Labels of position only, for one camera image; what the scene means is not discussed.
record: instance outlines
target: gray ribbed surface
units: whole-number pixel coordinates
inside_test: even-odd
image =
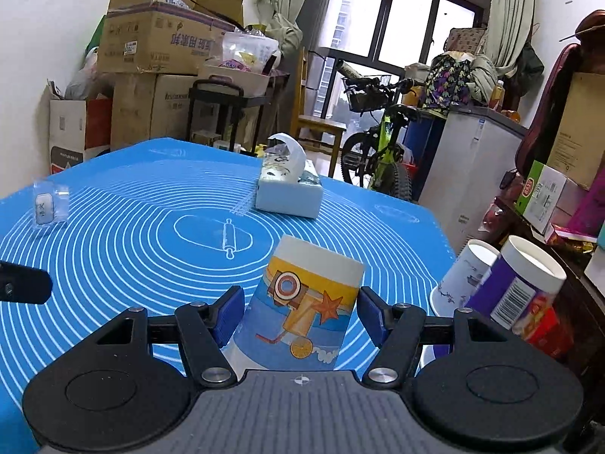
[[[366,389],[351,372],[250,371],[237,387],[202,394],[181,425],[132,454],[456,452],[466,451],[420,428],[397,394]]]

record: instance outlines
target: window frame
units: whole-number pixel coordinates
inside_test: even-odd
[[[426,62],[428,59],[428,53],[430,51],[431,42],[433,40],[433,33],[435,30],[435,23],[437,21],[437,12],[439,10],[439,1],[432,0],[431,9],[428,16],[427,28],[422,43],[422,49],[420,51],[419,61]],[[456,5],[467,8],[475,13],[475,19],[473,25],[475,27],[480,26],[483,22],[484,9],[474,3],[467,2],[466,0],[448,0]],[[370,51],[368,56],[361,56],[358,54],[348,53],[347,51],[335,50],[330,47],[327,57],[333,58],[336,62],[338,59],[343,59],[353,65],[361,65],[367,68],[373,68],[385,72],[385,74],[397,75],[403,77],[405,75],[405,69],[400,66],[391,65],[390,63],[381,62],[379,60],[380,51],[382,50],[382,43],[386,32],[386,24],[388,24],[388,17],[391,11],[392,0],[380,0],[380,7],[376,18],[376,24],[374,25],[374,31],[372,34],[372,40],[370,44]],[[328,88],[326,90],[326,100],[324,101],[321,118],[325,118],[329,107],[329,98],[332,96],[332,90],[334,89],[334,83],[338,72],[335,68],[332,68],[330,74],[330,80],[328,81]]]

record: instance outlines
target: blue table mat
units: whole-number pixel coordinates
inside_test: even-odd
[[[429,292],[455,260],[428,210],[322,177],[316,220],[260,212],[252,208],[260,166],[163,138],[51,176],[70,188],[66,224],[33,228],[31,188],[0,200],[0,260],[43,268],[54,283],[46,305],[0,303],[0,453],[37,450],[20,411],[36,372],[133,305],[171,314],[230,285],[243,286],[248,302],[284,233],[362,261],[364,285],[386,302],[428,311]],[[232,259],[225,224],[234,226]],[[361,375],[376,352],[354,312],[336,369]],[[183,371],[176,345],[154,353]]]

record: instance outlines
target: wooden chair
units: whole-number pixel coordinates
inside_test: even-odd
[[[290,136],[299,140],[302,144],[309,142],[311,144],[320,144],[320,146],[331,149],[332,157],[330,159],[328,176],[334,177],[334,171],[338,162],[338,152],[340,151],[341,140],[343,138],[343,133],[347,130],[347,125],[337,123],[336,121],[330,121],[329,119],[318,118],[316,116],[306,116],[304,114],[305,89],[307,86],[307,55],[304,49],[302,49],[300,53],[298,66],[296,67],[294,84],[296,89],[294,96],[294,107],[292,108],[292,119],[290,123]],[[334,145],[323,143],[321,140],[300,138],[301,128],[304,127],[307,127],[313,131],[320,131],[321,133],[329,133],[334,135]]]

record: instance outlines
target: bicycle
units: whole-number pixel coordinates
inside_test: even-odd
[[[355,184],[353,173],[361,188],[367,183],[368,189],[411,201],[410,175],[400,163],[404,149],[397,143],[397,137],[401,128],[418,120],[419,115],[415,107],[397,104],[397,99],[400,93],[405,94],[420,83],[404,78],[394,84],[383,84],[379,77],[362,77],[342,60],[337,63],[337,70],[344,75],[351,111],[371,114],[384,109],[379,124],[354,133],[345,141],[341,153],[343,179]]]

